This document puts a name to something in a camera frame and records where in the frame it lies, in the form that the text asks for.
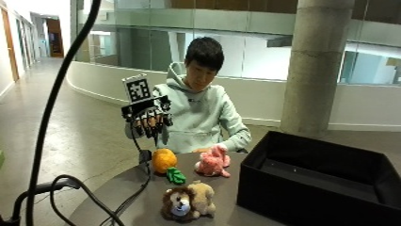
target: wire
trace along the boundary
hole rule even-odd
[[[90,190],[90,188],[85,185],[85,183],[82,183],[82,181],[79,179],[77,179],[74,176],[71,175],[61,175],[54,179],[54,183],[53,183],[53,190],[51,190],[51,204],[53,204],[53,208],[55,213],[61,216],[62,219],[65,219],[65,221],[73,225],[77,226],[67,218],[66,216],[61,213],[57,205],[55,205],[55,201],[54,201],[54,189],[55,189],[55,184],[57,182],[63,179],[63,178],[70,178],[73,179],[79,185],[81,187],[85,189],[85,191],[87,192],[90,198],[94,200],[94,202],[101,206],[101,208],[110,214],[111,218],[114,219],[114,221],[117,221],[117,223],[119,225],[124,226],[124,223],[122,222],[122,220],[119,219],[118,215],[114,213],[114,211],[106,206],[106,204],[98,199],[98,197],[95,196],[95,194],[93,193],[93,191]]]
[[[34,163],[33,163],[33,176],[31,176],[30,189],[29,189],[29,200],[27,200],[27,225],[29,226],[34,225],[35,189],[37,189],[38,177],[39,177],[39,171],[41,171],[45,139],[47,136],[49,124],[50,124],[51,114],[54,111],[54,103],[55,103],[55,100],[58,97],[58,93],[61,91],[61,87],[63,84],[67,70],[74,61],[74,56],[79,50],[82,43],[85,42],[85,40],[91,32],[93,27],[94,27],[98,13],[99,13],[101,3],[102,3],[102,0],[94,0],[87,23],[85,24],[85,27],[83,27],[81,33],[78,34],[78,37],[73,44],[73,47],[63,60],[63,64],[61,67],[58,77],[55,78],[54,88],[51,91],[50,100],[49,100],[47,107],[45,110],[45,115],[42,118],[39,135],[38,135],[38,140],[37,140],[35,157],[34,157]]]
[[[135,126],[134,125],[134,121],[130,121],[131,135],[132,135],[134,141],[136,143],[139,154],[144,154],[143,150],[140,149],[139,144],[138,144],[138,140],[136,140],[136,136],[135,136],[135,131],[134,131],[134,126]],[[117,209],[115,214],[118,216],[122,216],[122,214],[127,210],[130,204],[138,198],[138,196],[140,195],[142,191],[146,189],[146,187],[150,184],[150,181],[151,181],[151,169],[150,169],[150,163],[148,163],[148,161],[146,161],[146,166],[147,166],[147,170],[148,170],[148,173],[147,173],[148,174],[148,179],[147,179],[146,183],[140,186],[139,191],[123,202],[123,204],[120,205],[120,207]],[[111,217],[109,217],[107,219],[105,219],[102,221],[102,223],[101,223],[101,226],[103,226],[110,221],[110,219],[111,219]]]

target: orange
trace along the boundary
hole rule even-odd
[[[158,149],[152,156],[154,170],[159,173],[166,173],[168,168],[178,165],[178,157],[172,150]]]

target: black bin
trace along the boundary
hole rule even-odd
[[[268,132],[242,163],[238,205],[290,225],[401,225],[383,153]]]

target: pink stuffed animal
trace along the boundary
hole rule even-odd
[[[224,144],[215,144],[210,151],[200,154],[200,162],[196,164],[196,172],[206,176],[230,177],[228,171],[224,168],[230,166],[231,158],[226,154],[227,147]]]

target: black hair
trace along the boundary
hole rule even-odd
[[[224,63],[222,44],[210,37],[194,39],[187,49],[187,66],[192,60],[196,60],[203,67],[219,71]]]

